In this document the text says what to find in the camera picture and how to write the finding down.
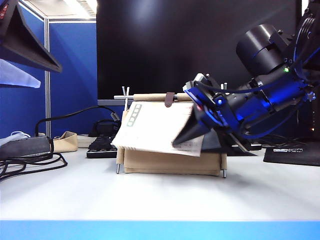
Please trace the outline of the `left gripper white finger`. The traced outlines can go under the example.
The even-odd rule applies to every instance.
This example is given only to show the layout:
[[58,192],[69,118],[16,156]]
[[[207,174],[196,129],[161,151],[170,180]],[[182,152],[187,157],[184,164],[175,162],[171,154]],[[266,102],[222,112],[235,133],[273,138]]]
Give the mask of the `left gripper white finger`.
[[12,65],[11,63],[3,59],[0,60],[1,88],[39,88],[40,86],[41,82],[29,73],[21,70],[20,68]]

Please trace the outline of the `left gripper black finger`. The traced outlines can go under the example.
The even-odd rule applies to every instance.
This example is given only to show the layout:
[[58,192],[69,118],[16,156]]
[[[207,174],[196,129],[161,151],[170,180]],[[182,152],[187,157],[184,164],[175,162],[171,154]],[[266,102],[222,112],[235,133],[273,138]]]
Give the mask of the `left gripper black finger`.
[[17,0],[0,2],[0,58],[45,71],[63,70],[26,24]]

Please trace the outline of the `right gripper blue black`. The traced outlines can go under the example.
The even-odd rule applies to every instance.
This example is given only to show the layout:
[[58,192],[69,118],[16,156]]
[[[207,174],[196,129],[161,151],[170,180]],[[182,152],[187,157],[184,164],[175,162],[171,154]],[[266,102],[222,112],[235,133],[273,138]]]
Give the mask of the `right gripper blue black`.
[[177,146],[204,136],[211,146],[218,132],[226,152],[249,152],[250,143],[241,137],[264,137],[289,121],[299,108],[313,100],[313,85],[300,79],[282,79],[262,84],[255,80],[223,90],[207,79],[192,80],[184,92],[194,102],[191,115],[173,140]]

